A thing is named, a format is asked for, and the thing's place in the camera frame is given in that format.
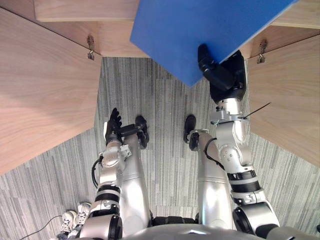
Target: blue panel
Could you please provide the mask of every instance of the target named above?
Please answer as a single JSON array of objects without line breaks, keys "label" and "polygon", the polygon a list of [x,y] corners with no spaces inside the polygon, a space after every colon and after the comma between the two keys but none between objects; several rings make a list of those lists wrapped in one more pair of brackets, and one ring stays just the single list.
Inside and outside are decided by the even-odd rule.
[{"label": "blue panel", "polygon": [[295,0],[140,0],[131,42],[188,86],[198,46],[222,62]]}]

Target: gray carpet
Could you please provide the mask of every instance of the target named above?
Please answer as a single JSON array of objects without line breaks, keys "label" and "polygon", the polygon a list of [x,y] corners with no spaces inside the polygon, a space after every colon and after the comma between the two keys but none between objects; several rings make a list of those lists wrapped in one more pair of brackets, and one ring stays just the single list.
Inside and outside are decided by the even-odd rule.
[{"label": "gray carpet", "polygon": [[[77,202],[93,200],[91,165],[104,150],[103,123],[113,107],[124,125],[137,114],[148,122],[150,142],[141,158],[153,214],[196,215],[197,155],[183,143],[182,132],[189,113],[197,117],[197,128],[213,130],[208,82],[188,88],[151,59],[104,58],[97,102],[93,129],[0,176],[0,240],[22,238]],[[243,106],[248,112],[247,100]],[[249,147],[280,223],[320,236],[320,169],[253,133]],[[47,240],[59,228],[56,218],[29,239]]]}]

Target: sneaker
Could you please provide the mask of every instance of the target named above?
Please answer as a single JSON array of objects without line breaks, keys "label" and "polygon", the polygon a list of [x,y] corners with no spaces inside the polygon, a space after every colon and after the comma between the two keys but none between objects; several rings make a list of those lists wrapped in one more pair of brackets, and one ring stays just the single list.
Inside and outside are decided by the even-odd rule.
[{"label": "sneaker", "polygon": [[75,225],[83,225],[90,213],[91,204],[83,202],[78,205],[78,214],[76,215]]},{"label": "sneaker", "polygon": [[61,225],[61,232],[62,233],[70,233],[71,230],[75,226],[77,213],[75,211],[66,211],[62,215],[62,225]]}]

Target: cable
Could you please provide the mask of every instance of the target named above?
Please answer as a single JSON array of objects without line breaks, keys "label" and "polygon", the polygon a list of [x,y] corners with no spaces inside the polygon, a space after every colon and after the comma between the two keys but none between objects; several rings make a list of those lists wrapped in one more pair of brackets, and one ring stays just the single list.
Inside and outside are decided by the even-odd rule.
[{"label": "cable", "polygon": [[96,170],[96,165],[98,163],[101,163],[102,159],[104,157],[101,155],[92,165],[92,168],[91,168],[91,178],[92,178],[92,183],[93,185],[95,186],[95,188],[97,189],[98,188],[98,182],[96,180],[96,176],[95,176],[95,170]]},{"label": "cable", "polygon": [[238,119],[247,119],[250,115],[260,111],[261,109],[265,108],[268,106],[271,102],[268,102],[266,105],[263,105],[262,107],[258,108],[257,110],[254,110],[253,112],[249,113],[247,116],[239,116]]},{"label": "cable", "polygon": [[23,238],[20,238],[19,240],[25,239],[25,238],[27,238],[27,237],[30,237],[30,236],[33,235],[33,234],[36,234],[36,233],[42,231],[42,230],[52,221],[52,219],[55,219],[55,218],[58,218],[58,217],[62,217],[62,216],[61,216],[61,215],[54,216],[53,218],[51,218],[51,219],[47,222],[46,225],[44,225],[43,228],[41,228],[40,230],[35,231],[35,232],[33,232],[33,233],[31,233],[31,234],[29,234],[29,235],[27,235],[27,236],[24,236]]},{"label": "cable", "polygon": [[209,156],[208,153],[207,153],[209,144],[210,144],[212,141],[214,141],[214,140],[217,140],[217,138],[216,138],[216,137],[211,138],[211,139],[206,143],[203,152],[204,152],[204,154],[206,155],[206,157],[207,157],[208,159],[214,161],[217,165],[220,166],[220,168],[222,168],[223,170],[225,170],[225,167],[224,167],[220,162],[218,162],[217,160],[213,159],[213,158],[212,158],[211,156]]}]

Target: wood grain surface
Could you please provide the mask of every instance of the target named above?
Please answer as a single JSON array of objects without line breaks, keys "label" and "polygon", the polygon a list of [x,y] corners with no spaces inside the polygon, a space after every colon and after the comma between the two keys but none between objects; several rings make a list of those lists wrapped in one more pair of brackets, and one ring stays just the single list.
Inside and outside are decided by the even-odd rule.
[{"label": "wood grain surface", "polygon": [[263,39],[267,40],[267,47],[265,49],[265,52],[267,53],[319,34],[319,29],[268,26],[252,40],[251,57],[255,57],[260,54],[260,43]]},{"label": "wood grain surface", "polygon": [[88,48],[87,37],[92,35],[95,51],[99,50],[97,22],[40,22],[36,20],[33,0],[0,0],[0,7],[41,25],[67,39]]},{"label": "wood grain surface", "polygon": [[272,25],[320,29],[320,0],[299,0]]},{"label": "wood grain surface", "polygon": [[132,21],[99,23],[100,54],[103,57],[147,58],[143,51],[130,42]]},{"label": "wood grain surface", "polygon": [[248,60],[251,130],[320,166],[320,35]]},{"label": "wood grain surface", "polygon": [[94,124],[101,57],[0,8],[0,174]]},{"label": "wood grain surface", "polygon": [[34,0],[41,22],[133,21],[139,0]]}]

